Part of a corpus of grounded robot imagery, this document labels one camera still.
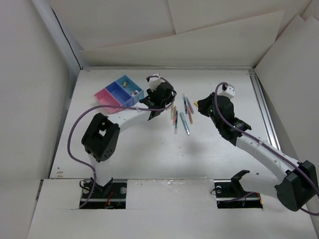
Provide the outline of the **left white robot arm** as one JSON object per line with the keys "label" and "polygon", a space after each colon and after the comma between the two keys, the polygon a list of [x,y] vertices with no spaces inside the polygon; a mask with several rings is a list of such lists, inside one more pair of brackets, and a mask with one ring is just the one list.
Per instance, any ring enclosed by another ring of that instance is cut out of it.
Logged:
{"label": "left white robot arm", "polygon": [[99,197],[111,193],[112,180],[109,171],[110,158],[114,154],[120,133],[142,122],[147,122],[161,114],[172,104],[176,91],[170,83],[162,82],[155,90],[148,90],[148,95],[132,109],[105,116],[96,114],[82,137],[81,143],[90,155],[95,168],[96,183],[94,192]]}

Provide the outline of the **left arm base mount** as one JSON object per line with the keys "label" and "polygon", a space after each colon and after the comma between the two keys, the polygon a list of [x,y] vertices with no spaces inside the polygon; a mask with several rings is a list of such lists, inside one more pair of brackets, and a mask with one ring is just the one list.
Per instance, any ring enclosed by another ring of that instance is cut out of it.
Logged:
{"label": "left arm base mount", "polygon": [[94,191],[89,197],[93,178],[81,180],[79,183],[82,189],[79,202],[80,209],[125,209],[127,196],[127,180],[111,179],[105,186],[96,184]]}

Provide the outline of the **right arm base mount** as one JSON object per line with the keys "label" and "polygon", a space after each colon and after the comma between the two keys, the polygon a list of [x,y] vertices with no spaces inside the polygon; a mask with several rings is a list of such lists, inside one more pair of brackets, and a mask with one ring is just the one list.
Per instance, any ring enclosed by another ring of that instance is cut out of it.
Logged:
{"label": "right arm base mount", "polygon": [[214,180],[214,188],[210,194],[216,197],[218,209],[263,209],[261,196],[256,192],[245,191],[240,180],[249,170],[241,170],[231,179]]}

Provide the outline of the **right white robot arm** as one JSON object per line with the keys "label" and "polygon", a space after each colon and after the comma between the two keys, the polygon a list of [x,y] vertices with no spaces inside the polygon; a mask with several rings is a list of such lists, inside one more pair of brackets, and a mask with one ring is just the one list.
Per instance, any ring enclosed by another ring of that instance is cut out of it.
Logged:
{"label": "right white robot arm", "polygon": [[274,175],[263,178],[242,169],[230,178],[228,187],[222,189],[230,196],[229,204],[259,193],[279,200],[287,209],[296,212],[319,195],[316,167],[307,160],[300,162],[286,156],[250,134],[251,126],[235,116],[234,105],[227,96],[211,93],[196,104],[198,112],[212,120],[224,140],[250,154]]}

